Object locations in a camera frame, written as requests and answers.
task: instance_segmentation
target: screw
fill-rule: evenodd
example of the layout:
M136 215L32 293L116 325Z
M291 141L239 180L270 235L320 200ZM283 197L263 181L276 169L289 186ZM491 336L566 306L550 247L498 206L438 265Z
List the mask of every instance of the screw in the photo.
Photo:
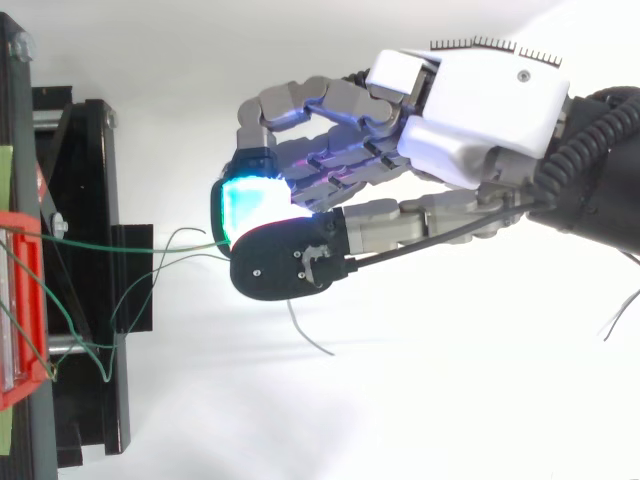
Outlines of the screw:
M36 42L27 32L19 32L10 44L11 55L21 62L31 62L36 56Z
M56 212L51 216L51 231L56 238L64 238L64 234L69 231L69 224L64 221L60 212Z
M522 83L528 82L531 79L531 74L529 73L529 70L520 70L518 72L518 80L520 80Z
M109 109L105 113L105 122L111 130L118 128L118 114L115 110Z

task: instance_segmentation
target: robotic hand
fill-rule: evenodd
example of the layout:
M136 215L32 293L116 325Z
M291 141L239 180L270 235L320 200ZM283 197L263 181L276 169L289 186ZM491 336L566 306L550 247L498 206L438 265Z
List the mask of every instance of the robotic hand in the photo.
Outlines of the robotic hand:
M370 70L247 100L236 153L211 197L214 237L231 243L222 250L236 288L260 300L318 293L380 261L492 237L526 212L639 253L640 89L569 99L559 66L557 57L476 37L385 50ZM273 132L311 114L337 125L276 144ZM405 172L450 191L337 208ZM256 177L279 193L237 188ZM273 215L276 197L292 210ZM243 227L236 217L252 198L253 213L272 215ZM375 255L354 258L366 253Z

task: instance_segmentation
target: red object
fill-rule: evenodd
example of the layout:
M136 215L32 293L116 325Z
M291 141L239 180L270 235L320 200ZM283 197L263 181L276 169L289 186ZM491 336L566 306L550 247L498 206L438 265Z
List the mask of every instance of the red object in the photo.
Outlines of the red object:
M19 231L40 233L40 220L23 213L0 211L0 225ZM12 232L13 253L41 280L42 243L39 238ZM9 258L9 266L15 268L14 293L16 300L16 320L34 344L42 358L49 358L45 333L44 291L38 283L20 266ZM47 380L45 368L31 350L22 335L18 334L20 370L24 378L16 379L15 386L2 392L0 389L0 410L9 408L33 393Z

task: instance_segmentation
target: black metal bracket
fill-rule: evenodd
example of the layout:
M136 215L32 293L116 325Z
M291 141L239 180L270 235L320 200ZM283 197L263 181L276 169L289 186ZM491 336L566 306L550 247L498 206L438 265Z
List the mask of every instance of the black metal bracket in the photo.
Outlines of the black metal bracket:
M119 222L111 107L103 100L73 103L70 87L32 89L29 62L17 58L12 46L21 33L20 26L0 13L0 145L13 146L11 210L40 214L47 234L59 233L51 221L59 213L69 226L67 239L152 248L152 225ZM150 275L122 302L111 322L129 285L152 271L151 254L43 241L43 257L45 281L70 312L75 330L85 340L112 345L115 329L114 373L104 383L87 355L71 355L61 365L56 383L45 382L17 404L10 455L0 457L2 480L54 480L58 467L82 464L84 445L104 444L107 455L127 448L131 434L125 337L153 327L149 302L132 329L151 291ZM69 332L50 301L47 324L50 339ZM108 369L111 350L94 351Z
M34 112L60 112L58 127L36 124L38 162L46 188L40 198L44 229L52 233L51 216L68 223L65 238L106 246L152 248L153 226L119 225L111 107L102 100L73 104L71 88L34 88ZM47 205L47 195L51 202ZM68 357L53 386L58 464L82 464L83 445L104 444L107 455L122 453L130 442L126 342L144 300L151 291L149 276L127 296L111 324L112 312L125 290L153 269L148 254L119 254L83 250L45 242L45 277L54 293L76 314L76 330L94 343L110 345L118 332L114 375L105 384L86 355ZM66 320L48 304L49 334L69 332ZM134 331L152 329L151 302ZM111 351L99 352L104 365Z

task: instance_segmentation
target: white background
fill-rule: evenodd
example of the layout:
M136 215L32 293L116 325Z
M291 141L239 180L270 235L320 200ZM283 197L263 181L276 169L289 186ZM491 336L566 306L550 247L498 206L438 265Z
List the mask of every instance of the white background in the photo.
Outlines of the white background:
M154 223L158 245L180 226L210 231L209 191L233 154L237 107L268 86L475 34L564 56L572 95L640 85L637 16L623 0L0 7L37 41L35 85L72 84L77 101L118 111L120 219ZM357 200L428 188L403 178ZM87 448L86 465L60 475L639 478L640 305L609 342L596 336L638 287L640 269L616 251L522 221L295 301L329 358L297 335L284 303L242 297L224 263L187 261L156 287L154 332L129 340L131 446L112 458Z

